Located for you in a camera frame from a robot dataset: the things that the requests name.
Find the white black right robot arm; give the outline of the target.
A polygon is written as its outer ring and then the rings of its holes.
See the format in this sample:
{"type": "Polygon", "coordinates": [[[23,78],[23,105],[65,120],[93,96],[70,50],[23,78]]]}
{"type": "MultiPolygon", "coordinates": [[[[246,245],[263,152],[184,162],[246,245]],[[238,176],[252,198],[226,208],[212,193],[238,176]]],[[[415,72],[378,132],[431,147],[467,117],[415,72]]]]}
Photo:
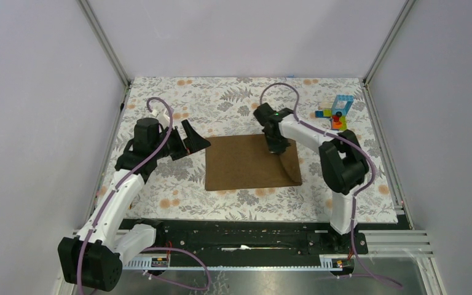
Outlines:
{"type": "Polygon", "coordinates": [[[290,146],[290,140],[318,154],[323,179],[332,191],[330,226],[334,232],[328,236],[328,245],[336,253],[343,253],[352,245],[349,234],[356,226],[356,202],[350,191],[363,184],[369,165],[356,136],[350,130],[333,134],[297,120],[294,111],[284,108],[274,111],[264,103],[253,112],[262,126],[270,153],[281,155],[290,146]]]}

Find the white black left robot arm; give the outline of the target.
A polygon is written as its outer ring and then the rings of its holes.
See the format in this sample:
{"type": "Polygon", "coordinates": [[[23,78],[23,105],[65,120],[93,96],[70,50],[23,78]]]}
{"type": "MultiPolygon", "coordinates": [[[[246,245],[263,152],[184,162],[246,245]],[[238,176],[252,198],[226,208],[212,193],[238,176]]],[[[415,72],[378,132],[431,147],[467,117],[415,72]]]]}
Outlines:
{"type": "Polygon", "coordinates": [[[188,120],[181,122],[186,138],[176,127],[164,127],[158,119],[136,121],[134,136],[117,159],[115,172],[104,198],[75,237],[64,237],[58,245],[63,278],[80,288],[111,291],[123,267],[148,249],[157,253],[168,245],[161,221],[145,219],[121,238],[117,237],[124,215],[146,185],[158,161],[182,159],[210,147],[188,120]]]}

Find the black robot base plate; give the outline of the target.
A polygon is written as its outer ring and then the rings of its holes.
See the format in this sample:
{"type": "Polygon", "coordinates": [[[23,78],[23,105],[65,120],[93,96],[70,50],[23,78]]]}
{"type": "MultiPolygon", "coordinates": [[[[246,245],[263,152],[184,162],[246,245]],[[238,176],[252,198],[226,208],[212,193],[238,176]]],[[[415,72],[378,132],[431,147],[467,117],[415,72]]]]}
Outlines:
{"type": "Polygon", "coordinates": [[[399,216],[396,224],[359,223],[353,235],[335,233],[327,222],[193,221],[124,219],[119,229],[150,224],[157,229],[156,246],[170,246],[196,255],[208,267],[315,266],[321,254],[347,257],[355,242],[360,254],[372,246],[366,230],[408,230],[399,216]]]}

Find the brown cloth napkin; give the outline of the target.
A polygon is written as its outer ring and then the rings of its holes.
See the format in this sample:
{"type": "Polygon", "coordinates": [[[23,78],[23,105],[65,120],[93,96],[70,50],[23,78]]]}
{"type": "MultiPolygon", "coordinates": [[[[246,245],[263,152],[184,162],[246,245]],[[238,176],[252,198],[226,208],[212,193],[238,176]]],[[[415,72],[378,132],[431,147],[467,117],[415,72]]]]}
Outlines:
{"type": "Polygon", "coordinates": [[[234,135],[208,138],[205,153],[205,189],[226,191],[293,187],[302,184],[297,146],[289,140],[280,155],[269,152],[261,135],[234,135]]]}

